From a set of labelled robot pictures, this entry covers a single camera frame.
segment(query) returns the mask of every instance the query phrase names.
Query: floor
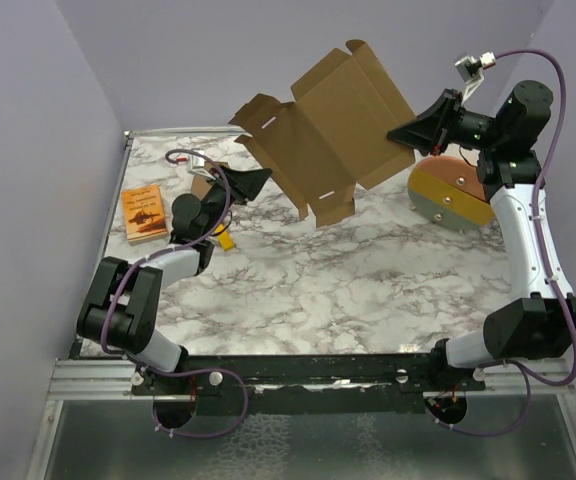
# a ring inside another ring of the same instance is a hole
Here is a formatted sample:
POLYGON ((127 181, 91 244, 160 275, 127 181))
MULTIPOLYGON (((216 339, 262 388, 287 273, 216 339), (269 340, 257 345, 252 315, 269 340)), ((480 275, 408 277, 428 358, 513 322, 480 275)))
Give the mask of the floor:
MULTIPOLYGON (((172 148, 202 149, 232 168, 258 168, 235 136, 147 136, 134 140, 122 189, 157 183, 170 212, 190 190, 172 148)), ((370 191, 357 213, 316 229, 269 181, 255 202, 235 207, 234 250, 215 249, 198 277, 164 290, 158 327, 194 354, 415 352, 481 326, 508 301, 508 265, 495 224, 459 234, 410 209, 409 170, 370 191)), ((127 244, 118 207, 106 255, 137 258, 166 240, 127 244)), ((86 342, 83 354, 100 355, 86 342)))

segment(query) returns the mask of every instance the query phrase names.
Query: marble tabletop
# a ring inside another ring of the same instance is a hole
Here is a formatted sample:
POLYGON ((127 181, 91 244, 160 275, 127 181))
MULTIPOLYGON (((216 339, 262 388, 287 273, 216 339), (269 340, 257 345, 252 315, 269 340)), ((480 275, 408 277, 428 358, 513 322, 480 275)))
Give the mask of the marble tabletop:
MULTIPOLYGON (((165 152, 202 149, 232 168, 258 168, 234 138, 137 137, 122 189, 158 184, 170 215, 192 177, 165 152)), ((312 214, 299 221, 270 180, 254 202, 233 209, 237 247, 215 248, 204 273, 162 291, 158 328, 191 354, 330 354, 423 351, 481 326, 509 299, 499 227, 460 234, 429 222, 410 209, 409 173, 358 187, 357 213, 320 229, 312 214)), ((116 209, 106 255, 137 258, 166 244, 128 245, 116 209)), ((86 341, 82 354, 101 350, 86 341)))

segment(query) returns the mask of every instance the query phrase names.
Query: yellow object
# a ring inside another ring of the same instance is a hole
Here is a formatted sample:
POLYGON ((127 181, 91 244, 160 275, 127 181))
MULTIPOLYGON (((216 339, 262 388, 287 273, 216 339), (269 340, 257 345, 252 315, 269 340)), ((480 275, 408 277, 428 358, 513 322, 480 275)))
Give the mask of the yellow object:
POLYGON ((232 238, 230 238, 230 235, 226 231, 226 227, 224 227, 224 225, 220 223, 219 226, 217 227, 217 231, 221 232, 222 230, 223 233, 217 235, 217 240, 219 241, 219 245, 221 245, 221 248, 223 248, 227 252, 228 250, 232 250, 233 248, 235 248, 235 242, 233 242, 232 238))
POLYGON ((495 216, 486 202, 421 170, 413 170, 410 174, 408 188, 480 226, 487 225, 495 216), (444 202, 446 197, 451 199, 449 205, 444 202))

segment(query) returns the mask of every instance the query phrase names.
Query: white marble surface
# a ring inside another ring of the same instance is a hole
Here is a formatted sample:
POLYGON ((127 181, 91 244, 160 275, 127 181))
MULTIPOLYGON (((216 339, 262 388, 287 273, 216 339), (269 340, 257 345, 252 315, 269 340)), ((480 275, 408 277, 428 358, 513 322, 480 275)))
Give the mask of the white marble surface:
MULTIPOLYGON (((232 168, 257 168, 233 136, 136 138, 123 188, 160 185, 168 215, 190 190, 172 148, 203 149, 232 168)), ((357 213, 315 229, 270 181, 249 206, 235 207, 237 248, 215 249, 202 275, 161 294, 158 326, 195 354, 385 353, 429 349, 477 328, 508 301, 510 285, 495 225, 461 235, 410 210, 409 171, 370 191, 357 213)), ((136 258, 164 247, 131 247, 117 208, 107 255, 136 258)), ((83 354, 100 354, 89 342, 83 354)))

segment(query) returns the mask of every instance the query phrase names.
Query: orange book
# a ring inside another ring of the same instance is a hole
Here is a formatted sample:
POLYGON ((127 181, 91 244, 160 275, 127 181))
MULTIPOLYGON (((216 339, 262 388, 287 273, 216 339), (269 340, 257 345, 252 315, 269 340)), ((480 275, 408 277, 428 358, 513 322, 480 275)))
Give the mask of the orange book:
POLYGON ((159 185, 121 192, 128 243, 136 245, 168 235, 159 185))

